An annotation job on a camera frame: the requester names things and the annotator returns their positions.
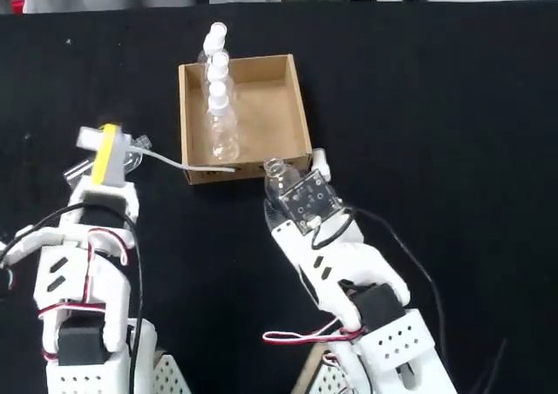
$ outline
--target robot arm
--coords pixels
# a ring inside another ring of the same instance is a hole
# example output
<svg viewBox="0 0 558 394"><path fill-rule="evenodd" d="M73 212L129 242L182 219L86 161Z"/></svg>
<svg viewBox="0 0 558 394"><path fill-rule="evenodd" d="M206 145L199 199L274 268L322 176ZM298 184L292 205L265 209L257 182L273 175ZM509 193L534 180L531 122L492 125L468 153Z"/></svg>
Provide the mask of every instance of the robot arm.
<svg viewBox="0 0 558 394"><path fill-rule="evenodd" d="M405 309L411 299L405 281L364 244L349 208L319 171L284 178L272 186L281 192L267 192L266 220L316 306L345 330L360 331L350 341L329 343L353 391L455 394L422 316ZM267 186L278 180L268 178Z"/></svg>
<svg viewBox="0 0 558 394"><path fill-rule="evenodd" d="M130 136L116 126L103 132L82 129L78 143L98 153L92 175L83 176L71 194L68 207L78 204L78 209L61 214L57 227L21 230L19 241L3 248L0 266L8 268L41 250L34 298L44 324L49 394L130 392L136 332L133 392L153 394L157 334L150 322L143 320L140 332L137 320L128 318L130 283L117 266L127 265L135 240L118 216L98 209L138 218L135 187L124 181Z"/></svg>

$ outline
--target open cardboard tray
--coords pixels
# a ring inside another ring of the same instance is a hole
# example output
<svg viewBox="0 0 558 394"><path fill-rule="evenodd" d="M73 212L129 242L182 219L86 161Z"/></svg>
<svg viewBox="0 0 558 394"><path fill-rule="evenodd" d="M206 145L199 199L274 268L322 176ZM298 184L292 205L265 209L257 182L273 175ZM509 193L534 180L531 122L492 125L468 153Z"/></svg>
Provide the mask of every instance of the open cardboard tray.
<svg viewBox="0 0 558 394"><path fill-rule="evenodd" d="M204 124L207 103L201 92L200 65L179 67L182 162L191 166L231 166L234 173L186 173L191 184L265 175L263 161L287 160L298 170L309 167L312 145L292 55L232 59L241 155L223 164L209 151Z"/></svg>

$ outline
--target yellow block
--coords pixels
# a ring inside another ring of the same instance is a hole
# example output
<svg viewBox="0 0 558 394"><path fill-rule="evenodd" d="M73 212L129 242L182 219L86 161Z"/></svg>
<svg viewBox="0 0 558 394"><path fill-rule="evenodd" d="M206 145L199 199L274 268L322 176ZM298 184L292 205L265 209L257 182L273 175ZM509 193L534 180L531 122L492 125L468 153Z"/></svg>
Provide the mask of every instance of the yellow block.
<svg viewBox="0 0 558 394"><path fill-rule="evenodd" d="M100 185L105 180L106 169L108 167L108 160L111 157L112 144L116 136L116 126L113 124L106 124L103 127L103 140L101 148L97 151L95 162L92 169L92 183L93 185Z"/></svg>

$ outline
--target white bottle cap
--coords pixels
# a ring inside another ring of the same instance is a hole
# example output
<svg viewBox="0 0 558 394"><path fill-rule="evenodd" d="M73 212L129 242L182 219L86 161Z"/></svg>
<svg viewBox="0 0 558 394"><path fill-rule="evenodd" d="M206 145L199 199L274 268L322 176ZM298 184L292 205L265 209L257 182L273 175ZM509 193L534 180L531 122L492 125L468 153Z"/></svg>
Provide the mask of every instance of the white bottle cap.
<svg viewBox="0 0 558 394"><path fill-rule="evenodd" d="M215 22L211 25L209 33L215 37L222 38L225 40L227 36L227 26L223 22Z"/></svg>
<svg viewBox="0 0 558 394"><path fill-rule="evenodd" d="M211 63L218 67L228 67L228 54L223 51L216 52Z"/></svg>
<svg viewBox="0 0 558 394"><path fill-rule="evenodd" d="M208 104L210 111L228 106L227 87L223 82L213 82L209 85Z"/></svg>
<svg viewBox="0 0 558 394"><path fill-rule="evenodd" d="M322 148L315 148L312 151L312 159L312 172L319 170L323 178L329 182L331 180L331 170L330 165L328 165L328 160L325 158L325 150Z"/></svg>
<svg viewBox="0 0 558 394"><path fill-rule="evenodd" d="M203 42L203 51L207 56L213 56L216 52L223 51L225 46L225 38L217 37L208 33L205 41Z"/></svg>
<svg viewBox="0 0 558 394"><path fill-rule="evenodd" d="M208 81L224 81L228 76L228 56L224 52L213 55L208 67Z"/></svg>

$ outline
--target black table surface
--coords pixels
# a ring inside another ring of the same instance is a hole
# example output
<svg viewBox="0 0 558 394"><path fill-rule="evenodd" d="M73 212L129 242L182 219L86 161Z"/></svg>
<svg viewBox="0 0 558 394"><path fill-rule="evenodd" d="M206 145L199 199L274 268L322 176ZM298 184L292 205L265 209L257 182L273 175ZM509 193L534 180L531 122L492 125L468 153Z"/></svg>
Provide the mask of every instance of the black table surface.
<svg viewBox="0 0 558 394"><path fill-rule="evenodd" d="M438 282L450 369L467 392L503 338L493 393L554 392L558 189L557 2L230 4L0 18L0 228L7 241L67 203L80 126L116 121L180 158L177 66L211 22L235 58L292 53L314 146L337 192L389 219ZM189 186L145 160L145 316L195 393L287 393L316 311L262 213L262 181ZM423 276L376 224L367 241L407 280L432 333ZM2 393L46 392L32 300L37 257L0 303Z"/></svg>

